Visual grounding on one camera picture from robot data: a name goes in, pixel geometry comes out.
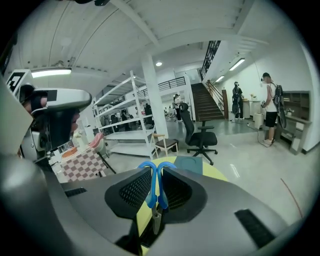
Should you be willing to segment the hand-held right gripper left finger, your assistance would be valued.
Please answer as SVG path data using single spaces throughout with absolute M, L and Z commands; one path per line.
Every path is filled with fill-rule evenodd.
M 151 183 L 152 169 L 146 166 L 61 186 L 73 208 L 90 227 L 112 244 L 141 255 L 138 212 Z

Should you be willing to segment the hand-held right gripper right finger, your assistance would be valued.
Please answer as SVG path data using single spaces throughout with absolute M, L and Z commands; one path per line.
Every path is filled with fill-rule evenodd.
M 169 209 L 154 256 L 277 256 L 285 221 L 239 186 L 165 167 Z

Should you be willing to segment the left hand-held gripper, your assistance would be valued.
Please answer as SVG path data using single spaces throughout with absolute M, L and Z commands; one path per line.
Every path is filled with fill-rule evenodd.
M 91 94 L 81 89 L 38 89 L 28 69 L 13 71 L 6 84 L 31 118 L 19 153 L 33 162 L 71 139 L 74 116 L 92 102 Z

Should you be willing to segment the dark teal box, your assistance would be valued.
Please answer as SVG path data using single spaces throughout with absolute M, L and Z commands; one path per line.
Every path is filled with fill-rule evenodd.
M 178 169 L 190 171 L 199 175 L 203 174 L 203 160 L 201 157 L 177 156 L 174 165 Z

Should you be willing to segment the blue-handled tool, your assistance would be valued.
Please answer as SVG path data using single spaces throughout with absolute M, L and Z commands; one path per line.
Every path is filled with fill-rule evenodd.
M 151 168 L 152 171 L 150 192 L 146 196 L 145 202 L 152 212 L 153 233 L 158 235 L 162 224 L 163 210 L 166 210 L 169 206 L 167 196 L 163 189 L 162 169 L 164 167 L 176 169 L 177 167 L 168 161 L 161 162 L 158 166 L 151 161 L 145 161 L 138 166 L 138 168 L 145 167 Z

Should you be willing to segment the round table yellow-green tablecloth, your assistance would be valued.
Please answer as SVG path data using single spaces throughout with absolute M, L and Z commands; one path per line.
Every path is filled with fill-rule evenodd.
M 176 158 L 176 156 L 160 157 L 151 160 L 151 162 L 158 166 L 162 162 L 174 163 Z M 226 182 L 228 181 L 227 178 L 218 169 L 204 161 L 202 162 L 202 174 L 207 177 L 223 180 Z M 152 210 L 147 206 L 146 202 L 141 205 L 136 215 L 136 219 L 138 234 L 139 236 L 141 236 L 149 221 L 152 219 Z

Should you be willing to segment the table with red checkered cloth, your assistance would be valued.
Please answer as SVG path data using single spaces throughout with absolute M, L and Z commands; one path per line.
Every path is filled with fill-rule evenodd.
M 92 148 L 87 148 L 63 159 L 60 166 L 68 182 L 98 178 L 99 174 L 105 176 L 108 170 Z

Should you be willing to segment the pink chair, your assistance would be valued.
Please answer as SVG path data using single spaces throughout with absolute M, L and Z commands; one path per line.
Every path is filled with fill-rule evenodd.
M 103 135 L 102 133 L 100 133 L 100 132 L 97 133 L 97 134 L 95 135 L 93 141 L 89 143 L 89 146 L 90 146 L 91 148 L 96 148 L 96 147 L 99 145 L 100 141 L 101 141 L 103 138 L 104 138 L 104 135 Z

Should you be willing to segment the orange tray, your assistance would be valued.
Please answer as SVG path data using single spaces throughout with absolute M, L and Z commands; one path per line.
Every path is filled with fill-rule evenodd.
M 68 158 L 68 157 L 74 155 L 77 151 L 78 151 L 78 150 L 77 150 L 76 147 L 72 147 L 72 148 L 70 148 L 69 150 L 67 150 L 66 152 L 64 152 L 61 157 L 62 157 L 63 159 Z

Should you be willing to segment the white metal shelving rack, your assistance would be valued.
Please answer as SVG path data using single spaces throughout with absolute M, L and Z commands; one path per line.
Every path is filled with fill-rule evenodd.
M 131 71 L 129 78 L 93 101 L 98 131 L 111 153 L 153 159 L 156 126 L 144 85 Z

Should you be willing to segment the black office chair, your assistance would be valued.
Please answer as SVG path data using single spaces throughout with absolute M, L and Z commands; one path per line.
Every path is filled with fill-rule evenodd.
M 189 106 L 184 102 L 179 105 L 179 113 L 186 129 L 185 143 L 188 146 L 194 146 L 193 148 L 187 148 L 186 151 L 188 154 L 190 152 L 195 152 L 193 157 L 203 155 L 209 161 L 209 164 L 213 166 L 214 162 L 208 156 L 207 152 L 213 152 L 215 155 L 218 154 L 216 149 L 208 148 L 209 146 L 216 146 L 218 144 L 216 134 L 212 131 L 208 131 L 212 130 L 214 126 L 205 126 L 206 122 L 203 121 L 202 126 L 197 128 L 199 132 L 195 132 L 195 126 L 188 109 Z

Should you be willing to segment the white bin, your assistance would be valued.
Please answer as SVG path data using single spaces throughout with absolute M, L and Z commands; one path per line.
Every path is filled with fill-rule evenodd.
M 264 124 L 264 115 L 262 113 L 255 113 L 253 115 L 253 122 L 255 129 L 259 130 Z

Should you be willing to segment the brown staircase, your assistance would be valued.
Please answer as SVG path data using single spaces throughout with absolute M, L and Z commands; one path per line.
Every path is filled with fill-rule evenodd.
M 197 122 L 224 120 L 225 115 L 202 83 L 191 85 Z

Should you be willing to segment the black balcony railing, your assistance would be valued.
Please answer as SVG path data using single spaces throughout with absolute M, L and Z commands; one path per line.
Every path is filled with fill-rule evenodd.
M 160 91 L 165 91 L 165 90 L 169 90 L 169 89 L 173 89 L 173 88 L 185 86 L 185 85 L 186 85 L 185 77 L 182 76 L 182 77 L 178 77 L 175 79 L 171 79 L 171 80 L 159 83 L 158 87 Z

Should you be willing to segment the wooden shelf desk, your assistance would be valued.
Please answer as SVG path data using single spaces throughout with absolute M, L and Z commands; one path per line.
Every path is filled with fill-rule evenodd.
M 283 93 L 283 112 L 276 137 L 290 142 L 289 151 L 298 155 L 303 151 L 310 121 L 310 92 L 309 91 L 285 91 Z

